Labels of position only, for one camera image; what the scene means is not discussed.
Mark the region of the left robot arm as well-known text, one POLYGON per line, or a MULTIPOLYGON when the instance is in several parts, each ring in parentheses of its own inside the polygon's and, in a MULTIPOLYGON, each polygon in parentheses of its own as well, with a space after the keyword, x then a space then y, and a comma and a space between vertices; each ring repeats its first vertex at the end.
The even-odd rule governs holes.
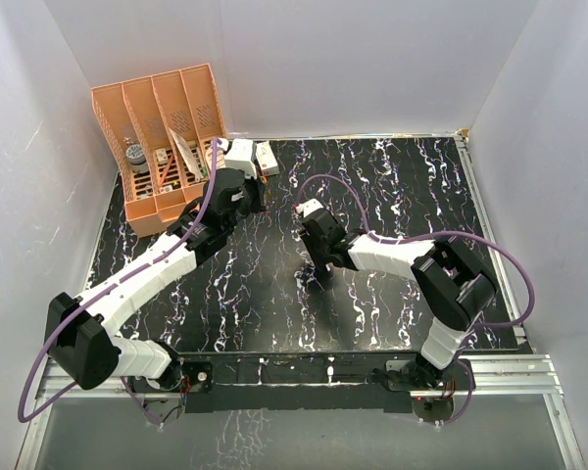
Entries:
POLYGON ((265 209, 266 184, 243 171, 221 168, 216 183, 190 203, 141 256, 100 284, 48 307, 49 356, 84 390, 111 377, 142 377, 170 391, 182 379, 178 354, 154 340, 129 340, 119 332, 172 282, 221 250, 239 220, 265 209))

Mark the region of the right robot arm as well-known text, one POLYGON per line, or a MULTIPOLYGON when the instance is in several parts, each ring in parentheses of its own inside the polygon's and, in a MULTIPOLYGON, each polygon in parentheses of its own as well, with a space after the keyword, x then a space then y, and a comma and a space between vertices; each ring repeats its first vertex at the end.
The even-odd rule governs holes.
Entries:
POLYGON ((476 317, 497 295, 492 271, 456 235, 404 242, 349 232, 326 209, 302 218, 299 235, 317 268, 330 264, 380 271, 415 282, 433 315, 424 343, 400 377, 415 387, 437 389, 453 374, 476 317))

